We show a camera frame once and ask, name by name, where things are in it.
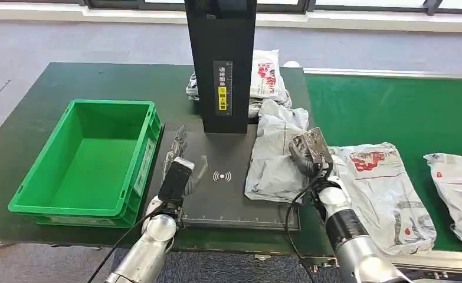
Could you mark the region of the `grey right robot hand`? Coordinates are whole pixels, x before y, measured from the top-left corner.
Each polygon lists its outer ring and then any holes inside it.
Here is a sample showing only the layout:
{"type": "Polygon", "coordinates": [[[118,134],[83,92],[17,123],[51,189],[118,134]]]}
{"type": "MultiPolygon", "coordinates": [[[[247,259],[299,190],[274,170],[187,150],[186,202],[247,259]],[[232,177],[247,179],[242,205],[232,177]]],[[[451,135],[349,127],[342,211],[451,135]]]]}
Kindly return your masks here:
{"type": "Polygon", "coordinates": [[[333,159],[320,127],[293,137],[289,150],[293,163],[306,177],[320,179],[330,176],[333,159]]]}

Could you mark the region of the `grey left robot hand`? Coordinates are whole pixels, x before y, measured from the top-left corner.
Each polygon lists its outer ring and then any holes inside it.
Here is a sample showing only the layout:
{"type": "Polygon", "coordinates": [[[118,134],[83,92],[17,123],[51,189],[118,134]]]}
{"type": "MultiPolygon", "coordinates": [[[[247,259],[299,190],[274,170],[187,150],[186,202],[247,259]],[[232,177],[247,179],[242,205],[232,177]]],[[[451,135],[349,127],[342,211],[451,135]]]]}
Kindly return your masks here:
{"type": "Polygon", "coordinates": [[[158,192],[158,198],[162,202],[177,208],[183,207],[185,196],[196,191],[208,169],[208,160],[204,154],[196,163],[184,159],[184,151],[188,145],[185,141],[186,132],[186,125],[176,131],[163,162],[162,183],[158,192]]]}

